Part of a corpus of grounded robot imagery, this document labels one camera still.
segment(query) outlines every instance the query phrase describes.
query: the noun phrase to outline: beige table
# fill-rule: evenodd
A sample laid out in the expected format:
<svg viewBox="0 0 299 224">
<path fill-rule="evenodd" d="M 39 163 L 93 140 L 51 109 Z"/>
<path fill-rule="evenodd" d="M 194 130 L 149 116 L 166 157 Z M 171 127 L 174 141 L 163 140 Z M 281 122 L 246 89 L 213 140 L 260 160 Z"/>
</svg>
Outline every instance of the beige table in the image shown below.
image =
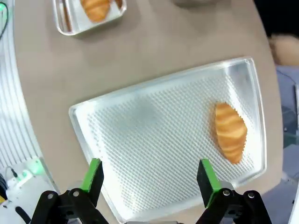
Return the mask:
<svg viewBox="0 0 299 224">
<path fill-rule="evenodd" d="M 16 1 L 15 47 L 29 115 L 45 161 L 64 191 L 87 163 L 68 115 L 71 105 L 175 71 L 239 56 L 255 60 L 267 134 L 267 172 L 239 189 L 260 193 L 282 172 L 282 119 L 275 67 L 251 0 L 194 10 L 170 0 L 128 0 L 117 27 L 82 38 L 55 28 L 50 0 Z M 104 199 L 100 209 L 111 222 Z M 192 223 L 202 206 L 168 219 Z"/>
</svg>

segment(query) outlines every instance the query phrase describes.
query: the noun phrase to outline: tray rim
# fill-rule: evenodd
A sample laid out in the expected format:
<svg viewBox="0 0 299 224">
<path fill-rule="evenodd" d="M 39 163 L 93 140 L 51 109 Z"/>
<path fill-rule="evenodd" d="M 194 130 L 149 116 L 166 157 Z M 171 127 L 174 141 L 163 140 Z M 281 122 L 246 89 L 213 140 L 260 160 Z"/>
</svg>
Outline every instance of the tray rim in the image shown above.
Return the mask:
<svg viewBox="0 0 299 224">
<path fill-rule="evenodd" d="M 122 6 L 121 6 L 121 9 L 120 9 L 120 15 L 119 16 L 117 16 L 117 17 L 115 17 L 111 20 L 95 23 L 95 25 L 93 27 L 89 28 L 89 29 L 85 29 L 85 30 L 81 30 L 81 31 L 77 31 L 77 32 L 72 32 L 72 31 L 71 32 L 64 32 L 64 31 L 62 31 L 61 26 L 59 24 L 58 11 L 57 11 L 57 6 L 58 6 L 57 5 L 57 0 L 52 0 L 52 5 L 53 5 L 53 14 L 54 14 L 54 21 L 55 21 L 56 28 L 59 31 L 59 33 L 65 35 L 65 36 L 78 35 L 78 34 L 81 34 L 85 31 L 91 30 L 95 27 L 98 27 L 98 26 L 110 23 L 112 21 L 115 21 L 115 20 L 121 18 L 124 15 L 125 11 L 127 10 L 127 0 L 122 0 Z"/>
<path fill-rule="evenodd" d="M 160 83 L 160 82 L 163 82 L 163 81 L 167 81 L 171 78 L 175 78 L 175 77 L 176 78 L 181 78 L 182 76 L 185 76 L 187 72 L 201 71 L 201 70 L 206 70 L 206 69 L 211 69 L 211 68 L 220 69 L 220 68 L 223 68 L 225 66 L 233 66 L 233 65 L 236 65 L 236 64 L 242 63 L 242 62 L 245 62 L 249 65 L 249 69 L 250 69 L 250 72 L 252 74 L 252 76 L 250 76 L 250 79 L 251 79 L 251 82 L 255 86 L 255 89 L 256 89 L 255 101 L 256 101 L 257 107 L 258 107 L 258 117 L 259 117 L 260 131 L 261 131 L 261 136 L 260 137 L 261 137 L 261 142 L 263 143 L 263 146 L 264 146 L 264 150 L 263 150 L 263 157 L 264 157 L 263 161 L 264 162 L 262 162 L 261 170 L 259 170 L 257 172 L 255 171 L 255 172 L 251 172 L 251 173 L 247 174 L 244 177 L 244 179 L 246 179 L 246 180 L 242 181 L 242 183 L 239 184 L 237 187 L 243 186 L 243 185 L 247 184 L 248 182 L 260 177 L 261 175 L 263 175 L 266 172 L 266 169 L 267 169 L 266 129 L 265 129 L 263 100 L 262 100 L 262 95 L 261 95 L 261 90 L 260 90 L 260 84 L 259 84 L 259 81 L 258 81 L 258 76 L 257 76 L 257 71 L 256 71 L 254 60 L 250 56 L 238 57 L 238 58 L 223 60 L 223 61 L 219 61 L 219 62 L 209 63 L 209 64 L 202 65 L 202 66 L 197 66 L 197 67 L 186 69 L 186 70 L 180 70 L 180 71 L 171 73 L 171 74 L 166 75 L 166 76 L 154 78 L 154 79 L 151 79 L 151 80 L 139 83 L 139 84 L 130 85 L 128 87 L 125 87 L 125 88 L 122 88 L 122 89 L 119 89 L 119 90 L 115 90 L 113 92 L 106 93 L 106 94 L 103 94 L 101 96 L 98 96 L 98 97 L 92 98 L 90 100 L 86 100 L 84 102 L 81 102 L 81 103 L 78 103 L 78 104 L 75 104 L 75 105 L 71 106 L 69 108 L 69 116 L 70 116 L 70 119 L 71 119 L 71 123 L 73 125 L 74 132 L 77 136 L 77 139 L 79 141 L 79 144 L 82 148 L 82 151 L 85 155 L 85 158 L 86 158 L 88 164 L 90 163 L 91 159 L 93 158 L 92 150 L 90 149 L 87 142 L 85 141 L 84 134 L 82 133 L 82 130 L 81 130 L 80 125 L 78 123 L 78 120 L 76 118 L 76 110 L 78 108 L 80 108 L 82 106 L 85 106 L 86 104 L 92 104 L 95 101 L 101 100 L 101 98 L 103 98 L 103 97 L 105 97 L 105 99 L 107 99 L 107 97 L 114 98 L 116 96 L 119 96 L 123 92 L 126 92 L 127 88 L 142 89 L 142 88 L 148 86 L 149 83 L 151 85 L 153 85 L 155 83 Z M 117 209 L 115 208 L 113 202 L 110 200 L 110 197 L 109 197 L 107 191 L 105 190 L 104 185 L 101 189 L 101 193 L 103 194 L 110 210 L 112 211 L 113 215 L 116 217 L 116 219 L 119 223 L 126 223 L 128 221 L 150 221 L 150 220 L 152 220 L 151 215 L 147 214 L 147 216 L 141 216 L 140 215 L 141 213 L 138 213 L 138 216 L 133 216 L 132 218 L 130 218 L 128 220 L 124 220 L 122 218 L 122 216 L 119 214 L 119 212 L 117 211 Z M 198 206 L 198 205 L 202 204 L 202 198 L 200 198 L 199 200 L 196 199 L 196 198 L 192 199 L 192 200 L 194 201 L 193 205 L 185 206 L 184 209 L 192 208 L 194 206 Z M 158 219 L 158 218 L 165 217 L 165 216 L 171 215 L 173 213 L 182 211 L 182 209 L 180 209 L 179 206 L 175 206 L 175 208 L 173 208 L 171 211 L 168 210 L 167 212 L 163 212 L 163 210 L 164 209 L 155 209 L 155 210 L 150 210 L 148 213 L 155 213 L 156 216 L 154 217 L 154 219 Z"/>
</svg>

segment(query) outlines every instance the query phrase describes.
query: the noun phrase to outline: person's hand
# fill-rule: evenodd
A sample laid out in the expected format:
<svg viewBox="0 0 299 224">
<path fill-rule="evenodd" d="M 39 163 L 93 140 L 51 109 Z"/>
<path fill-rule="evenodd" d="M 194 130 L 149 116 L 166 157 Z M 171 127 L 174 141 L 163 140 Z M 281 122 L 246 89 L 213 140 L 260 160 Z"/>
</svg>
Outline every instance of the person's hand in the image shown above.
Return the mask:
<svg viewBox="0 0 299 224">
<path fill-rule="evenodd" d="M 269 43 L 276 64 L 299 66 L 299 38 L 291 35 L 273 35 Z"/>
</svg>

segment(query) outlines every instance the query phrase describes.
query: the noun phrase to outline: white textured tray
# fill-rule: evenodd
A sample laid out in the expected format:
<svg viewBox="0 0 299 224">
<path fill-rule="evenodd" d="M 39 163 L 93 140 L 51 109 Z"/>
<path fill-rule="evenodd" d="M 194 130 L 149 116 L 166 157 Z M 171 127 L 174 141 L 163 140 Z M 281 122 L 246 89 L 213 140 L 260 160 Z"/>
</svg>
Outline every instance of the white textured tray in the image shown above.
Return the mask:
<svg viewBox="0 0 299 224">
<path fill-rule="evenodd" d="M 248 128 L 243 159 L 220 153 L 217 102 L 228 102 Z M 102 193 L 119 222 L 147 221 L 202 202 L 200 158 L 234 187 L 266 169 L 265 130 L 254 62 L 238 58 L 164 76 L 70 108 L 88 162 L 103 161 Z"/>
</svg>

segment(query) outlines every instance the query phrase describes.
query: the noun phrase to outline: blue fabric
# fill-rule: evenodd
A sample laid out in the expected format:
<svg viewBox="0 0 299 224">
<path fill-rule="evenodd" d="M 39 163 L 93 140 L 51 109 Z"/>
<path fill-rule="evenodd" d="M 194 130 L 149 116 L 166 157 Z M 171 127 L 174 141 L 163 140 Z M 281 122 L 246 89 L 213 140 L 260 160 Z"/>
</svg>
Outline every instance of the blue fabric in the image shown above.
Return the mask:
<svg viewBox="0 0 299 224">
<path fill-rule="evenodd" d="M 299 67 L 277 66 L 278 85 L 281 105 L 290 108 L 296 113 L 295 83 L 299 84 Z"/>
</svg>

